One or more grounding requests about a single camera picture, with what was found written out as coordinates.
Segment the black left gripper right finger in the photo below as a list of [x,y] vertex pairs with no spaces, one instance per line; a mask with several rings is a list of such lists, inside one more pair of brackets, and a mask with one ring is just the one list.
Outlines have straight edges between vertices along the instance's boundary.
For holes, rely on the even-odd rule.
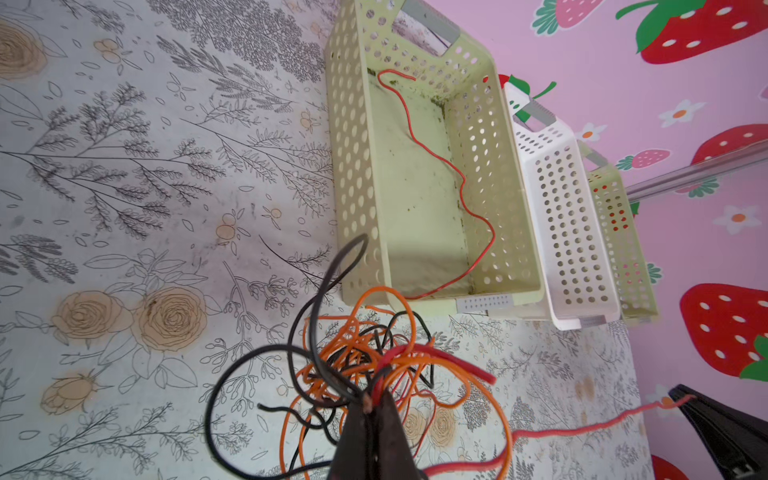
[[395,401],[382,394],[373,409],[373,478],[379,480],[425,479],[416,466]]

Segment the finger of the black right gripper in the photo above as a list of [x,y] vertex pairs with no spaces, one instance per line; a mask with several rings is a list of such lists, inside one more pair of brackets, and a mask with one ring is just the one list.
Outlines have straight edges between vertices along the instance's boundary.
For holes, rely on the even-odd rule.
[[767,422],[683,384],[668,395],[692,425],[724,479],[767,478]]

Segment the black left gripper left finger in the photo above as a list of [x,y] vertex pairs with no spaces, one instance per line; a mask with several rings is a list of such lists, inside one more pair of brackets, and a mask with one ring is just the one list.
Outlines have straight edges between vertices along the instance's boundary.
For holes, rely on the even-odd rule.
[[374,478],[373,404],[364,393],[350,403],[342,433],[329,467],[328,480],[364,480]]

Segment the right green perforated basket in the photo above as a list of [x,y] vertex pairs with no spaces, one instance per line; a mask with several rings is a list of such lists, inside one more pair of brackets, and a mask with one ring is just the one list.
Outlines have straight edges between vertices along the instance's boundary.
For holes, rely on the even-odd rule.
[[621,174],[584,142],[577,145],[584,159],[596,166],[588,181],[619,295],[621,318],[631,327],[650,324],[658,319],[659,311]]

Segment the green perforated basket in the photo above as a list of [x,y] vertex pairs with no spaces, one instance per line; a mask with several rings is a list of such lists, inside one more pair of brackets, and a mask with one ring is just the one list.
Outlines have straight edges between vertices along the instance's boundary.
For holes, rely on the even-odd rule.
[[659,311],[621,174],[584,142],[577,145],[584,159],[596,166],[588,181],[619,295],[621,318],[631,327],[650,324],[658,319]]
[[539,302],[541,272],[490,52],[422,1],[344,1],[325,49],[342,281],[360,299],[453,315]]

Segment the white perforated basket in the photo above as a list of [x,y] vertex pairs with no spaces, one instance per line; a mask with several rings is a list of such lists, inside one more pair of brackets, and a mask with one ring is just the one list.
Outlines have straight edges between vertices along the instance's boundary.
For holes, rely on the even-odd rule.
[[547,321],[560,330],[602,325],[620,318],[587,172],[572,129],[546,110],[513,77],[504,84],[511,116],[527,113],[541,124],[512,126],[534,226],[543,299],[503,313],[514,319]]

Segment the left green perforated basket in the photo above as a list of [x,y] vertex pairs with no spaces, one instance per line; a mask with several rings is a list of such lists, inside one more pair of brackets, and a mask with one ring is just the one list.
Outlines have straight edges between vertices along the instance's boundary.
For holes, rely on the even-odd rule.
[[541,272],[490,52],[422,1],[344,1],[325,49],[342,281],[360,299],[453,315],[539,302]]

